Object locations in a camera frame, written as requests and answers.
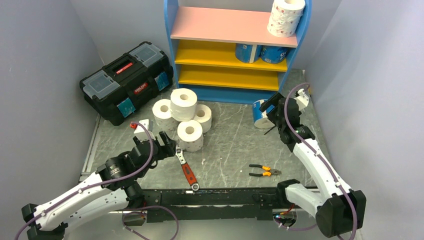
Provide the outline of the orange handled pliers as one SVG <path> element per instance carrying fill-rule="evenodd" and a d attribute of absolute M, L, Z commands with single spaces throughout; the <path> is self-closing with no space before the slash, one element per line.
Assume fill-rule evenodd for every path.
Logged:
<path fill-rule="evenodd" d="M 272 175 L 280 175 L 282 173 L 280 170 L 273 169 L 269 166 L 264 166 L 264 165 L 260 165 L 260 164 L 249 164 L 248 166 L 250 168 L 259 168 L 259 169 L 263 170 L 262 173 L 252 173 L 252 172 L 250 172 L 249 175 L 252 176 L 252 177 L 270 177 Z"/>

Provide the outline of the pink patterned paper towel roll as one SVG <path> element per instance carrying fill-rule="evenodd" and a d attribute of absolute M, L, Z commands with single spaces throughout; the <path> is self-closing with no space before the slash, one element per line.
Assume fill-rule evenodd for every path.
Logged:
<path fill-rule="evenodd" d="M 306 6 L 305 0 L 274 0 L 267 30 L 280 38 L 291 37 L 299 24 Z"/>

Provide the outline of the blue roll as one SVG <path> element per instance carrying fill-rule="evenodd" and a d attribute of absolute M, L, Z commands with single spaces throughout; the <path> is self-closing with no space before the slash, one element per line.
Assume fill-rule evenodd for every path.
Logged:
<path fill-rule="evenodd" d="M 287 52 L 287 47 L 264 45 L 261 49 L 260 58 L 266 63 L 279 64 L 285 59 Z"/>
<path fill-rule="evenodd" d="M 274 109 L 274 106 L 271 105 L 264 112 L 260 111 L 261 104 L 266 101 L 266 99 L 260 99 L 252 104 L 253 124 L 258 129 L 269 129 L 274 126 L 268 119 L 268 113 Z"/>
<path fill-rule="evenodd" d="M 260 58 L 262 45 L 242 44 L 235 45 L 235 57 L 242 63 L 252 64 Z"/>

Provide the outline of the white roll top of pile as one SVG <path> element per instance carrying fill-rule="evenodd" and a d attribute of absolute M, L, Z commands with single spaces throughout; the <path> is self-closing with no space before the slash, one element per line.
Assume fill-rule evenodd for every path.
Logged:
<path fill-rule="evenodd" d="M 170 113 L 178 122 L 187 122 L 194 118 L 198 97 L 188 88 L 174 89 L 170 94 Z"/>

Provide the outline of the white roll right of pile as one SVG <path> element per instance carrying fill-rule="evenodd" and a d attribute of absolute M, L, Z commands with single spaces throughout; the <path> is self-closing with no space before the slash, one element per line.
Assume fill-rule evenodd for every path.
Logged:
<path fill-rule="evenodd" d="M 208 132 L 212 127 L 212 111 L 205 104 L 197 104 L 193 120 L 200 123 L 202 132 Z"/>

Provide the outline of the white roll of pile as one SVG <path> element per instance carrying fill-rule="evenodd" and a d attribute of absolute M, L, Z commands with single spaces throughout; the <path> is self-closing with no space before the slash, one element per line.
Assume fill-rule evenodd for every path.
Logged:
<path fill-rule="evenodd" d="M 197 104 L 193 120 L 200 123 L 202 132 L 208 132 L 212 127 L 212 111 L 205 104 Z"/>
<path fill-rule="evenodd" d="M 174 89 L 170 94 L 170 113 L 178 122 L 187 122 L 194 118 L 198 97 L 188 88 Z"/>
<path fill-rule="evenodd" d="M 203 147 L 203 128 L 195 120 L 180 122 L 177 127 L 178 145 L 188 152 L 199 151 Z"/>
<path fill-rule="evenodd" d="M 171 100 L 160 99 L 152 107 L 152 113 L 156 124 L 164 131 L 174 130 L 179 122 L 172 117 Z"/>

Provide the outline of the black plastic toolbox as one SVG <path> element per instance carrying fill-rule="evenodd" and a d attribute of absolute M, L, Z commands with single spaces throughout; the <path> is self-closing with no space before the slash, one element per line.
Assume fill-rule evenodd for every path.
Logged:
<path fill-rule="evenodd" d="M 173 76 L 165 52 L 144 41 L 80 80 L 79 87 L 84 99 L 101 117 L 119 126 L 172 86 Z"/>

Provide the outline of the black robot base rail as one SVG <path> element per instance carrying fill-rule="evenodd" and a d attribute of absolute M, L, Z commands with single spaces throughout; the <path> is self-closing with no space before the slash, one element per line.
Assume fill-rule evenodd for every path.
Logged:
<path fill-rule="evenodd" d="M 295 206 L 284 202 L 276 187 L 142 189 L 126 210 L 162 206 L 178 220 L 256 219 L 271 221 L 274 215 Z"/>

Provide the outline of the white roll left of pile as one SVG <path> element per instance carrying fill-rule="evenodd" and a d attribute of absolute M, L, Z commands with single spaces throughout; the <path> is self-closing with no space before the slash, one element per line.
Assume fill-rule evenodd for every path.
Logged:
<path fill-rule="evenodd" d="M 152 113 L 156 124 L 164 131 L 174 130 L 179 122 L 172 117 L 171 100 L 160 99 L 152 107 Z"/>

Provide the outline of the white roll front of pile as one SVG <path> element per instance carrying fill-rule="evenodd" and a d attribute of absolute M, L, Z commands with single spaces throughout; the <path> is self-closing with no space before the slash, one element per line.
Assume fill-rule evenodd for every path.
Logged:
<path fill-rule="evenodd" d="M 203 147 L 203 128 L 195 120 L 180 122 L 177 127 L 178 145 L 188 152 L 199 151 Z"/>

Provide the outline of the red adjustable wrench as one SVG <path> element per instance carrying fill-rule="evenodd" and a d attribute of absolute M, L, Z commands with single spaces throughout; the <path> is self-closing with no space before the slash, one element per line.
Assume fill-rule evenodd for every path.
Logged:
<path fill-rule="evenodd" d="M 183 150 L 178 145 L 175 148 L 175 155 L 176 155 L 176 157 L 178 158 L 178 160 L 181 164 L 183 174 L 184 174 L 188 184 L 190 185 L 190 188 L 193 191 L 198 191 L 200 189 L 199 183 L 198 183 L 193 171 L 191 170 L 189 164 L 187 163 L 187 161 L 184 158 Z"/>

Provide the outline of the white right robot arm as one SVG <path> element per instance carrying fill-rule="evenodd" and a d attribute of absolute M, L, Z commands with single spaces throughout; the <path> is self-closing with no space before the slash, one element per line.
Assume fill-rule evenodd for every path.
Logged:
<path fill-rule="evenodd" d="M 319 189 L 319 193 L 314 193 L 296 179 L 285 180 L 277 184 L 276 203 L 282 208 L 295 205 L 305 210 L 327 238 L 355 233 L 363 226 L 366 196 L 340 177 L 313 132 L 300 122 L 301 111 L 309 102 L 309 96 L 301 89 L 294 98 L 276 92 L 270 99 L 260 99 L 252 105 L 253 120 L 269 122 L 278 129 L 280 140 L 300 160 Z"/>

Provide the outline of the blue shelf with coloured boards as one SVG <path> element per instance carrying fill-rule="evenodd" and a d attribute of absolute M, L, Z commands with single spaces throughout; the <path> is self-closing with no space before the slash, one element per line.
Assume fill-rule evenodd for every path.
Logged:
<path fill-rule="evenodd" d="M 312 2 L 307 0 L 294 35 L 270 34 L 270 14 L 163 3 L 164 24 L 178 88 L 194 91 L 200 101 L 252 104 L 282 91 L 308 31 Z M 277 64 L 261 59 L 244 63 L 236 45 L 287 48 Z"/>

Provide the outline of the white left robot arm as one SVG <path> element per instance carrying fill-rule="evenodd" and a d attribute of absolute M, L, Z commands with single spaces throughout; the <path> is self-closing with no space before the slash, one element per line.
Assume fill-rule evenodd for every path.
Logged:
<path fill-rule="evenodd" d="M 22 207 L 28 239 L 61 240 L 72 228 L 106 213 L 144 207 L 145 194 L 137 180 L 176 153 L 176 141 L 164 131 L 159 136 L 163 144 L 156 137 L 133 137 L 132 150 L 109 158 L 72 189 L 44 204 Z"/>

